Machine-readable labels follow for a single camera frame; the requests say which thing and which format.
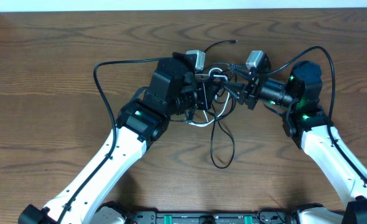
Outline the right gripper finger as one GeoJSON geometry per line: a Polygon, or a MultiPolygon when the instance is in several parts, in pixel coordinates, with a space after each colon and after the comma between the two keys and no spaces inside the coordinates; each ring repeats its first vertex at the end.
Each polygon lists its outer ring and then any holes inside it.
{"type": "Polygon", "coordinates": [[[252,75],[249,72],[245,72],[242,71],[238,68],[232,68],[231,71],[239,76],[241,76],[242,78],[244,78],[247,81],[251,81],[252,80],[252,75]]]}
{"type": "Polygon", "coordinates": [[[246,85],[244,83],[225,81],[221,83],[221,87],[231,93],[239,104],[244,104],[244,91],[246,89],[246,85]]]}

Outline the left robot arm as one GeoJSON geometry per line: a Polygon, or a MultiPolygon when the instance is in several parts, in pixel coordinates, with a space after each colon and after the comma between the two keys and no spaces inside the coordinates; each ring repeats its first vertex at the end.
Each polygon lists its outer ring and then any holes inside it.
{"type": "Polygon", "coordinates": [[[174,53],[158,58],[149,86],[138,89],[119,114],[109,113],[112,130],[101,149],[54,199],[39,209],[28,205],[19,223],[89,223],[121,176],[167,130],[172,115],[193,118],[210,106],[205,83],[195,74],[204,69],[204,55],[174,53]]]}

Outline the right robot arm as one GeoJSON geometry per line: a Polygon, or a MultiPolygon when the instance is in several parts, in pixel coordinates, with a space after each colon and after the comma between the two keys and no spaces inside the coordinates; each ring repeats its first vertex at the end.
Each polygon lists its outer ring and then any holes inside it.
{"type": "Polygon", "coordinates": [[[301,61],[287,83],[257,73],[248,84],[223,82],[222,87],[250,109],[259,100],[285,108],[280,117],[286,135],[319,166],[345,206],[340,215],[317,203],[304,205],[288,213],[285,223],[367,223],[367,168],[343,142],[332,114],[319,105],[321,74],[317,64],[301,61]]]}

